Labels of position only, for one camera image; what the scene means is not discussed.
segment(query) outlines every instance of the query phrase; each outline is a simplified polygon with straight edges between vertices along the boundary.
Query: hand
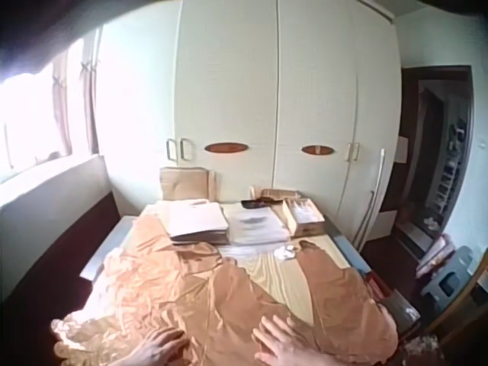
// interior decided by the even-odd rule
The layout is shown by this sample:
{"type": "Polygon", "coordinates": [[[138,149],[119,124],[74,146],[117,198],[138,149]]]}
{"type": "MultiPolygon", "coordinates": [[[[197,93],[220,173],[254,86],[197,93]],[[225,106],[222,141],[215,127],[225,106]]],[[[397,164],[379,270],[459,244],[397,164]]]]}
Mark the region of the hand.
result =
{"type": "Polygon", "coordinates": [[[163,366],[188,344],[180,329],[158,329],[146,338],[127,357],[111,366],[163,366]]]}
{"type": "Polygon", "coordinates": [[[269,366],[332,366],[339,365],[334,357],[320,354],[306,344],[303,337],[287,323],[273,316],[273,320],[262,317],[259,329],[252,331],[254,337],[270,349],[273,354],[258,352],[255,358],[269,366]]]}

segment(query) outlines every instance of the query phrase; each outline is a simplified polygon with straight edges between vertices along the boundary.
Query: wardrobe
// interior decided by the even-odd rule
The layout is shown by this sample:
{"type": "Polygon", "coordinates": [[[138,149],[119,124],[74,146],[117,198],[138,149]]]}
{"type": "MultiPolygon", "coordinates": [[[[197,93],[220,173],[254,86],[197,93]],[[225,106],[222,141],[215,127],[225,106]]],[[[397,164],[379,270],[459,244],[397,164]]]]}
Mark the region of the wardrobe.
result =
{"type": "Polygon", "coordinates": [[[160,167],[202,166],[220,201],[295,189],[364,236],[400,124],[396,31],[375,6],[168,0],[106,24],[97,124],[121,213],[161,198],[160,167]],[[248,149],[205,149],[215,143],[248,149]]]}

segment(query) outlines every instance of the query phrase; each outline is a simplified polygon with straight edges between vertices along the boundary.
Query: metal handle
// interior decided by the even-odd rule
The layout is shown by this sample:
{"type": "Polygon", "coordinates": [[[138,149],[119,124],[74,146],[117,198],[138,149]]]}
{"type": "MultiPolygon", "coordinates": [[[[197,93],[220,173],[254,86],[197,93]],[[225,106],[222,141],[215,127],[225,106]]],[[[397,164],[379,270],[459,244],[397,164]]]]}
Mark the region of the metal handle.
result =
{"type": "Polygon", "coordinates": [[[363,220],[361,220],[361,223],[359,224],[358,231],[356,231],[356,234],[354,235],[354,239],[352,240],[352,243],[355,245],[356,240],[358,239],[359,233],[363,230],[363,225],[366,223],[366,219],[368,218],[371,206],[373,204],[373,199],[374,199],[374,191],[370,191],[371,196],[369,197],[369,202],[368,202],[368,208],[366,209],[366,212],[364,213],[363,220]]]}
{"type": "Polygon", "coordinates": [[[345,151],[345,156],[344,156],[346,162],[351,161],[351,148],[352,148],[352,143],[348,143],[348,149],[345,151]]]}
{"type": "Polygon", "coordinates": [[[352,150],[352,159],[357,162],[359,157],[359,143],[354,143],[354,149],[352,150]]]}
{"type": "Polygon", "coordinates": [[[185,158],[185,139],[180,139],[180,158],[181,158],[181,160],[186,160],[186,158],[185,158]]]}
{"type": "Polygon", "coordinates": [[[175,139],[166,139],[166,158],[168,158],[169,161],[175,162],[176,159],[172,159],[171,157],[171,150],[169,148],[169,143],[172,142],[175,144],[175,149],[176,149],[176,141],[175,139]]]}
{"type": "Polygon", "coordinates": [[[366,232],[368,231],[369,224],[371,223],[371,218],[373,217],[374,206],[376,206],[376,201],[378,199],[378,191],[380,190],[381,179],[383,178],[383,168],[384,168],[384,162],[385,162],[386,156],[387,156],[387,151],[385,149],[381,149],[381,151],[380,151],[380,167],[378,168],[378,177],[376,179],[376,186],[374,187],[371,209],[369,210],[368,220],[366,221],[366,224],[364,225],[364,229],[363,229],[363,232],[361,234],[361,238],[359,239],[358,245],[357,245],[359,252],[363,249],[364,238],[366,237],[366,232]]]}

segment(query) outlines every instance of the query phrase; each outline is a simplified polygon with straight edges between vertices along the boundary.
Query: left hand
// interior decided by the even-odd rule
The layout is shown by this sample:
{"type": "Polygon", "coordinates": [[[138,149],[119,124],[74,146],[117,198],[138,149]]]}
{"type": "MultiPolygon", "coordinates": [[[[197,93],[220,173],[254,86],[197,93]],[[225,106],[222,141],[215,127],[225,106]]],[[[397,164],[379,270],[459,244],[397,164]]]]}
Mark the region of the left hand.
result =
{"type": "Polygon", "coordinates": [[[180,329],[153,330],[130,355],[111,366],[163,366],[188,342],[180,329]]]}

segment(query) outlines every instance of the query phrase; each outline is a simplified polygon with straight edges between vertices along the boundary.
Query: cardboard box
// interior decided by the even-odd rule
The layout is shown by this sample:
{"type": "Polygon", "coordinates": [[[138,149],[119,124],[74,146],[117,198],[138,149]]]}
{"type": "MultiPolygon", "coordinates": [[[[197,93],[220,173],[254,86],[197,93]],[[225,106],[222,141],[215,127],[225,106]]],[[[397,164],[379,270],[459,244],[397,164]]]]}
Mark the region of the cardboard box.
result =
{"type": "Polygon", "coordinates": [[[300,193],[298,193],[297,191],[288,191],[286,189],[263,189],[259,187],[251,187],[250,196],[252,200],[257,200],[260,197],[269,197],[279,201],[285,199],[298,199],[300,198],[300,193]]]}
{"type": "Polygon", "coordinates": [[[319,209],[309,198],[287,199],[283,202],[283,215],[285,224],[293,238],[305,236],[318,236],[325,234],[324,218],[319,209]],[[303,222],[294,212],[297,204],[306,209],[313,217],[313,221],[303,222]]]}

